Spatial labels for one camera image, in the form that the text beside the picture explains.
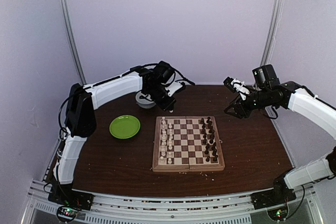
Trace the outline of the wooden chess board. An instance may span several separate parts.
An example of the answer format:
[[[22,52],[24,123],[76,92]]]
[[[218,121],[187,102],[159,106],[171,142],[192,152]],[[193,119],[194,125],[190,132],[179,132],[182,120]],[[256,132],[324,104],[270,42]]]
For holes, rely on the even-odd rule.
[[[214,116],[163,116],[156,118],[152,170],[159,173],[217,172],[225,168]],[[161,145],[167,135],[166,145]]]

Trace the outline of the white bishop chess piece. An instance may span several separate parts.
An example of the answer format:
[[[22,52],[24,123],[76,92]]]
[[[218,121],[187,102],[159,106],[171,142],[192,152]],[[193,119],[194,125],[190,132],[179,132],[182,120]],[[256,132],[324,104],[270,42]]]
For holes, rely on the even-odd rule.
[[[166,140],[167,140],[167,135],[162,135],[162,138],[161,138],[161,145],[162,146],[166,145]]]

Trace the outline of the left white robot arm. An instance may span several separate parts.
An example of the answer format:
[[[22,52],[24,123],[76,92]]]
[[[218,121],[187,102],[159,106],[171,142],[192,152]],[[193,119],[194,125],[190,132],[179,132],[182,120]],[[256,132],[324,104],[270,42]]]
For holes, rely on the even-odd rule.
[[[71,205],[76,197],[72,190],[73,175],[81,149],[97,128],[95,110],[129,93],[142,92],[163,111],[173,111],[173,95],[185,89],[185,77],[176,80],[179,71],[168,66],[137,66],[116,77],[94,84],[74,84],[63,102],[65,121],[60,123],[60,144],[51,179],[58,200]]]

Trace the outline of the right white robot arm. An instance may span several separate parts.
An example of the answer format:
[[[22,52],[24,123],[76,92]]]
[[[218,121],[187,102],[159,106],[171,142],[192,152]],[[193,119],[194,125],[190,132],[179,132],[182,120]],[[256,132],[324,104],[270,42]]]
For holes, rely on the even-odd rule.
[[[271,190],[254,194],[257,202],[293,200],[299,186],[335,178],[335,108],[293,81],[279,83],[273,78],[252,88],[228,77],[224,85],[238,94],[225,113],[239,119],[248,118],[253,110],[284,108],[274,125],[295,168],[275,178]]]

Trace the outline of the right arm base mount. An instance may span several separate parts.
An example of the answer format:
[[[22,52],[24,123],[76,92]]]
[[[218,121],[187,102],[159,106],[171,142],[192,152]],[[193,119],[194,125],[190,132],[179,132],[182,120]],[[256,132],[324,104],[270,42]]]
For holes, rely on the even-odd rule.
[[[282,195],[276,194],[274,190],[260,191],[251,194],[251,201],[254,209],[269,208],[276,205],[285,204],[286,202],[296,199],[296,194],[293,191]]]

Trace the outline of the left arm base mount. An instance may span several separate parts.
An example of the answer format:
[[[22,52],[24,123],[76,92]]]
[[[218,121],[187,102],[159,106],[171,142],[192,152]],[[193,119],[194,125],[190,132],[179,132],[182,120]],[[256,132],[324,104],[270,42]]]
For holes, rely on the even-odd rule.
[[[48,195],[48,200],[59,205],[65,205],[80,210],[90,210],[93,203],[94,195],[72,191],[71,196],[64,196],[62,192],[51,191]]]

